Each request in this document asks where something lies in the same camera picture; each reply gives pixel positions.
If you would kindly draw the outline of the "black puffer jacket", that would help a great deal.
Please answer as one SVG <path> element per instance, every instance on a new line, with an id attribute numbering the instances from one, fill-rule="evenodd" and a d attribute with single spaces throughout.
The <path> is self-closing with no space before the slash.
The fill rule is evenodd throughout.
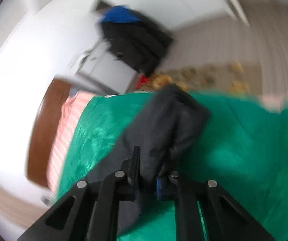
<path id="1" fill-rule="evenodd" d="M 156 179 L 175 169 L 206 126 L 211 112 L 176 85 L 155 93 L 86 179 L 93 183 L 119 170 L 139 146 L 138 195 L 119 205 L 117 233 L 128 231 L 152 206 Z"/>

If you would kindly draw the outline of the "green satin bedspread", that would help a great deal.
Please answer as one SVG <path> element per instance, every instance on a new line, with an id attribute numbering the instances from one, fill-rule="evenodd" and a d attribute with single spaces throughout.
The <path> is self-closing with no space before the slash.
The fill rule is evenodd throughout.
<path id="1" fill-rule="evenodd" d="M 192 96 L 212 116 L 180 170 L 195 181 L 215 180 L 276 240 L 288 240 L 288 100 L 283 110 L 271 112 L 251 98 Z M 72 137 L 57 197 L 109 153 L 151 97 L 92 98 Z"/>

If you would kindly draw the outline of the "brown wooden headboard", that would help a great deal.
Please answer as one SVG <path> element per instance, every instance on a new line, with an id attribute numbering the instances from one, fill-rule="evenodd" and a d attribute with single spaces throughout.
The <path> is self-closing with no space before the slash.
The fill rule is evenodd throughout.
<path id="1" fill-rule="evenodd" d="M 38 109 L 33 125 L 26 167 L 27 179 L 48 188 L 47 167 L 53 141 L 61 118 L 61 107 L 68 98 L 71 85 L 53 79 Z"/>

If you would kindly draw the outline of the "blue garment on chair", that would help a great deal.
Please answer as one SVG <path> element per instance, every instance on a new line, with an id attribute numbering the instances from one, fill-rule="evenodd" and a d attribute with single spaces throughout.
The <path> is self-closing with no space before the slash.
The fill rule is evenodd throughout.
<path id="1" fill-rule="evenodd" d="M 135 23 L 142 20 L 135 15 L 135 12 L 125 6 L 119 5 L 108 9 L 104 16 L 99 20 L 100 23 Z"/>

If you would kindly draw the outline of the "pink plaid bed sheet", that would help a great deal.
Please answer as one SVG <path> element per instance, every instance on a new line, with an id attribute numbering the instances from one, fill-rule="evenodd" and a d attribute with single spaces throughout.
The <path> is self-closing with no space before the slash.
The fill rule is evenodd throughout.
<path id="1" fill-rule="evenodd" d="M 79 91 L 74 96 L 69 96 L 61 107 L 60 120 L 53 141 L 46 171 L 48 187 L 55 196 L 60 183 L 60 178 L 78 121 L 94 93 Z"/>

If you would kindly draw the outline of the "black coat on chair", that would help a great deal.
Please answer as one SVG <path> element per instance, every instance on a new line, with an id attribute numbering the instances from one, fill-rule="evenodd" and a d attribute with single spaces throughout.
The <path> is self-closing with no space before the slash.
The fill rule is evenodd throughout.
<path id="1" fill-rule="evenodd" d="M 110 52 L 136 72 L 149 77 L 168 52 L 171 35 L 151 18 L 135 11 L 142 21 L 135 23 L 100 23 Z"/>

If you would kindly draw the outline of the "white nightstand desk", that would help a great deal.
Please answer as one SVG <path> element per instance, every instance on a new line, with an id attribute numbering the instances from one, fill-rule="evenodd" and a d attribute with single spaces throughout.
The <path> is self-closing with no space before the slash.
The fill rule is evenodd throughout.
<path id="1" fill-rule="evenodd" d="M 125 94 L 137 72 L 109 51 L 109 43 L 97 41 L 77 53 L 56 77 L 77 87 L 104 95 Z"/>

